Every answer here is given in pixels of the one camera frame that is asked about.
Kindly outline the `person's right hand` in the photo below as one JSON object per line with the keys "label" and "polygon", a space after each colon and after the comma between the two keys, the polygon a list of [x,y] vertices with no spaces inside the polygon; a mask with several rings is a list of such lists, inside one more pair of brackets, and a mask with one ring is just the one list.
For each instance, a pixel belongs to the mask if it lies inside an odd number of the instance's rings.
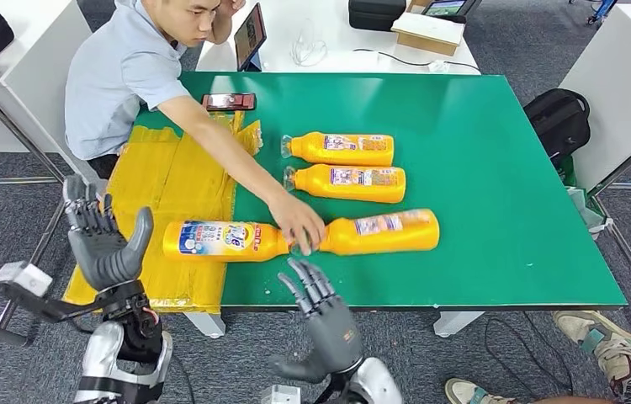
{"label": "person's right hand", "polygon": [[302,255],[319,249],[326,236],[325,223],[310,206],[287,192],[270,197],[267,205],[285,239],[297,244]]}

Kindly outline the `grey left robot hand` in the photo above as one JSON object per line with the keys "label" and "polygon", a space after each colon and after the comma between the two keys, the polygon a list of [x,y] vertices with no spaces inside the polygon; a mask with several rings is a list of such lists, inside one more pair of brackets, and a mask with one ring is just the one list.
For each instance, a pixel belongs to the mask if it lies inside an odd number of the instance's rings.
{"label": "grey left robot hand", "polygon": [[97,198],[94,184],[72,174],[63,182],[68,240],[87,283],[96,291],[138,279],[154,229],[149,207],[138,210],[135,229],[125,238],[112,209],[112,195]]}

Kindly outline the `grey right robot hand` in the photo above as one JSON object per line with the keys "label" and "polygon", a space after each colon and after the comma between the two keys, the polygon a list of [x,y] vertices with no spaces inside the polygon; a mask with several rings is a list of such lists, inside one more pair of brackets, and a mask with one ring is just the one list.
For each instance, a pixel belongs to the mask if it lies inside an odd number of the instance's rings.
{"label": "grey right robot hand", "polygon": [[345,372],[363,360],[362,338],[347,303],[326,275],[304,259],[288,258],[287,263],[301,286],[287,274],[280,273],[278,278],[304,315],[313,347],[300,361],[274,355],[269,364],[282,378],[318,384],[328,375]]}

